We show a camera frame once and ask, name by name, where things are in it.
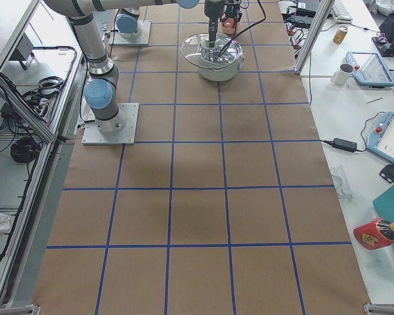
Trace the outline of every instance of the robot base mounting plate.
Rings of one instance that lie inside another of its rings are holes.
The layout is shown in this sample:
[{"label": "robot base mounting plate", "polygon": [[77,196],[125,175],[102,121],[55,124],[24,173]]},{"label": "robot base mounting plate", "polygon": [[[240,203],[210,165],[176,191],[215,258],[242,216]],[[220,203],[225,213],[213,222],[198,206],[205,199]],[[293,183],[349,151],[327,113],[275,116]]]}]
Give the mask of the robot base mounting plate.
[{"label": "robot base mounting plate", "polygon": [[137,21],[141,28],[142,32],[139,36],[133,38],[124,38],[122,37],[117,31],[111,33],[111,37],[108,40],[110,46],[140,46],[140,45],[149,45],[149,38],[150,38],[150,27],[152,26],[151,21]]},{"label": "robot base mounting plate", "polygon": [[[88,124],[85,127],[82,144],[134,144],[137,127],[137,117],[139,115],[139,103],[119,103],[120,110],[127,116],[125,127],[115,133],[102,133],[95,124]],[[93,112],[89,114],[88,120],[95,119]]]}]

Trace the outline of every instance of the keyboard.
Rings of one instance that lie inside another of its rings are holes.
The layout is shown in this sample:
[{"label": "keyboard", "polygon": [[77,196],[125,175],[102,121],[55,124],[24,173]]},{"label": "keyboard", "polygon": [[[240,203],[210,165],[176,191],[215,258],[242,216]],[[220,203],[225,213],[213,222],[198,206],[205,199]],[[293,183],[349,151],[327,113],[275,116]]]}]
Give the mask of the keyboard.
[{"label": "keyboard", "polygon": [[352,23],[353,18],[345,8],[342,0],[334,1],[331,14],[337,23]]}]

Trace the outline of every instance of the white plastic bag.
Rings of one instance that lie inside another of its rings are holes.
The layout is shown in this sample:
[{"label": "white plastic bag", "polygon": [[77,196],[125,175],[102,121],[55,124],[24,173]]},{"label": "white plastic bag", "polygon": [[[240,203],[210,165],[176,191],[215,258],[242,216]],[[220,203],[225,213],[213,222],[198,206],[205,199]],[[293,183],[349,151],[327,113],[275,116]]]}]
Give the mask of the white plastic bag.
[{"label": "white plastic bag", "polygon": [[369,11],[388,15],[394,11],[394,0],[372,0],[369,4]]}]

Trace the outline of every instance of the power adapter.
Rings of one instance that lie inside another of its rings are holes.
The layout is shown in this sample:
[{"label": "power adapter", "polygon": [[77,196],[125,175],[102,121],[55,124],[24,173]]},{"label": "power adapter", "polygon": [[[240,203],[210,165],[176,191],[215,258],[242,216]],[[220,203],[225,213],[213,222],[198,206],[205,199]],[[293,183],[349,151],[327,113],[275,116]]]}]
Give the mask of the power adapter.
[{"label": "power adapter", "polygon": [[329,141],[329,140],[321,140],[323,143],[327,143],[330,146],[332,146],[333,148],[339,149],[339,150],[343,150],[343,151],[348,151],[348,152],[356,152],[357,151],[357,143],[356,142],[351,142],[351,141],[347,141],[344,139],[340,139],[340,138],[334,138],[333,141]]}]

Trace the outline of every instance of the blue joint cap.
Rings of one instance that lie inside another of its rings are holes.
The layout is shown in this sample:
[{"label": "blue joint cap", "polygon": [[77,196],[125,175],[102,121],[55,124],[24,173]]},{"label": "blue joint cap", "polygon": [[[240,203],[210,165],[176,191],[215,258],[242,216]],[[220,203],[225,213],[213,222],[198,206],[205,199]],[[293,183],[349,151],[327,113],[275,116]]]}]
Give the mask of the blue joint cap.
[{"label": "blue joint cap", "polygon": [[111,103],[114,94],[111,84],[102,79],[94,79],[86,85],[83,95],[92,109],[101,110]]},{"label": "blue joint cap", "polygon": [[184,9],[192,9],[198,4],[199,0],[177,0],[178,5]]},{"label": "blue joint cap", "polygon": [[131,34],[137,31],[137,19],[133,16],[126,14],[117,16],[116,25],[121,33]]}]

